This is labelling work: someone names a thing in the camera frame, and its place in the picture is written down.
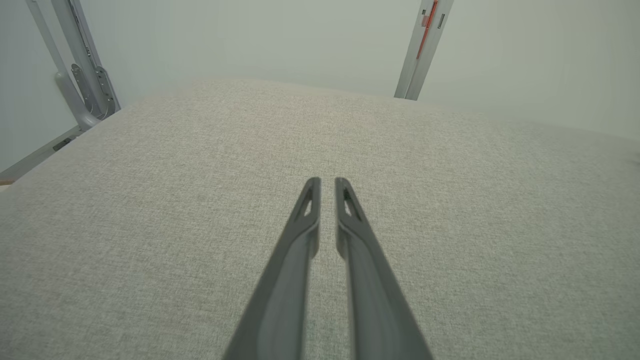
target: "white panel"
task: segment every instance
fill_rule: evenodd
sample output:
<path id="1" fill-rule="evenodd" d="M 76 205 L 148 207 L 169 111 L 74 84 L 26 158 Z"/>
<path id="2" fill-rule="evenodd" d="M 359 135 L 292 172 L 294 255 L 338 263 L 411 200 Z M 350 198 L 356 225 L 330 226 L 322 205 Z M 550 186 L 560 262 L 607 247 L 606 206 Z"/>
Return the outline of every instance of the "white panel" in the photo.
<path id="1" fill-rule="evenodd" d="M 75 127 L 24 1 L 0 1 L 0 171 Z"/>
<path id="2" fill-rule="evenodd" d="M 419 0 L 82 0 L 122 106 L 200 78 L 393 96 Z"/>
<path id="3" fill-rule="evenodd" d="M 420 101 L 640 139 L 640 1 L 456 0 Z"/>

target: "white wall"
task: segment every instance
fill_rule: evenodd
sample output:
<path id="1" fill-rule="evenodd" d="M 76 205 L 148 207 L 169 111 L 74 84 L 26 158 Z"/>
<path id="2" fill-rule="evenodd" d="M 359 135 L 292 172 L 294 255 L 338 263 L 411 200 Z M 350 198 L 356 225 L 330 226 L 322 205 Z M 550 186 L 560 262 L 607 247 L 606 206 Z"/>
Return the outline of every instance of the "white wall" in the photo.
<path id="1" fill-rule="evenodd" d="M 24 1 L 0 1 L 0 171 L 76 125 Z"/>
<path id="2" fill-rule="evenodd" d="M 640 1 L 455 0 L 419 101 L 640 139 Z"/>
<path id="3" fill-rule="evenodd" d="M 420 0 L 82 0 L 122 106 L 198 78 L 393 96 Z"/>

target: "fabric surface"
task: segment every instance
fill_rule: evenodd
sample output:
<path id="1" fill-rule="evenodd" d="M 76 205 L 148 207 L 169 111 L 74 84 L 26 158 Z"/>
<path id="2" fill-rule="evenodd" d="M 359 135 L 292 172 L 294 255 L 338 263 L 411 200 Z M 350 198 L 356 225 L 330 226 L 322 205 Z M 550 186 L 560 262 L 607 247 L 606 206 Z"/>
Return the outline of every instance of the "fabric surface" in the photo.
<path id="1" fill-rule="evenodd" d="M 640 354 L 640 143 L 244 80 L 130 106 L 0 193 L 0 358 L 220 358 L 312 176 L 307 359 L 349 358 L 337 176 L 436 359 Z"/>

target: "red strip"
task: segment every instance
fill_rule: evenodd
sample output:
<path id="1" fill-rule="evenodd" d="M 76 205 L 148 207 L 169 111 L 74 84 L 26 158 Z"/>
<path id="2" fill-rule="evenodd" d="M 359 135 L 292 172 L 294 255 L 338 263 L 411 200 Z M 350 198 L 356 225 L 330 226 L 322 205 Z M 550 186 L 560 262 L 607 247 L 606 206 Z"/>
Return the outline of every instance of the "red strip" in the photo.
<path id="1" fill-rule="evenodd" d="M 420 49 L 418 49 L 418 57 L 420 58 L 420 54 L 422 53 L 422 47 L 424 46 L 424 41 L 427 40 L 427 34 L 429 33 L 429 28 L 431 27 L 431 21 L 433 20 L 433 16 L 436 13 L 436 7 L 438 6 L 438 0 L 433 0 L 433 7 L 431 8 L 431 14 L 429 15 L 429 20 L 427 21 L 427 28 L 424 30 L 424 35 L 422 36 L 422 42 L 420 43 Z"/>

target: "gray fabric tabletop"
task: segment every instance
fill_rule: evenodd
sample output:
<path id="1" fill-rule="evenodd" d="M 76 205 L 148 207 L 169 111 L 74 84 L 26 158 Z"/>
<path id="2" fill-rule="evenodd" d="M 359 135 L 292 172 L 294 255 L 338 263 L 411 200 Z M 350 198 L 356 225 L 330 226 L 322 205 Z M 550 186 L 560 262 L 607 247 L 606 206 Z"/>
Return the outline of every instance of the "gray fabric tabletop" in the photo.
<path id="1" fill-rule="evenodd" d="M 323 180 L 307 359 L 349 357 L 333 179 L 436 359 L 640 356 L 640 143 L 215 81 L 129 106 L 0 193 L 0 359 L 217 359 Z"/>

